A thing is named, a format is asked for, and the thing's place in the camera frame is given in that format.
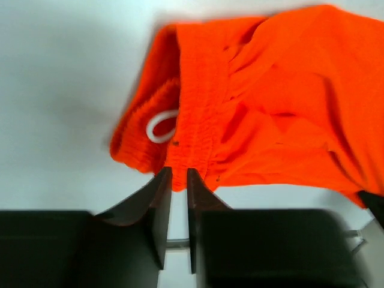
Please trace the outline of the orange shorts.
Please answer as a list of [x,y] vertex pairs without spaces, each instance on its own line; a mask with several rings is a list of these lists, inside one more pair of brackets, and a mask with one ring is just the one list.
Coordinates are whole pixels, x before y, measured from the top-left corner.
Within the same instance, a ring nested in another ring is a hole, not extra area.
[[330,5],[173,23],[154,38],[111,157],[206,185],[383,195],[383,22]]

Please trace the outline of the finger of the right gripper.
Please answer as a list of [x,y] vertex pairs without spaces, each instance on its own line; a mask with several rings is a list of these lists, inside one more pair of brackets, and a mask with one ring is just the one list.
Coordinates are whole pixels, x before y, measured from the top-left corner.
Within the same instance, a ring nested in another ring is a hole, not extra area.
[[359,191],[358,197],[373,214],[381,228],[384,228],[384,198],[367,191]]

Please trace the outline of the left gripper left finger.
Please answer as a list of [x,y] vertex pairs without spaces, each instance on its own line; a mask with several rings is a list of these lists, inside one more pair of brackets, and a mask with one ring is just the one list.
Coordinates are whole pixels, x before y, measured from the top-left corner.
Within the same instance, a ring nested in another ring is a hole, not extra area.
[[172,171],[110,209],[2,211],[2,287],[156,287],[164,267]]

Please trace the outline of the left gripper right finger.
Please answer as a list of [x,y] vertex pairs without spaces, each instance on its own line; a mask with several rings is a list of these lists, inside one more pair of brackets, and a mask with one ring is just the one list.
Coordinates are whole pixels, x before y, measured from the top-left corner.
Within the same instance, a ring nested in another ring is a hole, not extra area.
[[233,209],[187,172],[198,287],[362,287],[339,219],[322,209]]

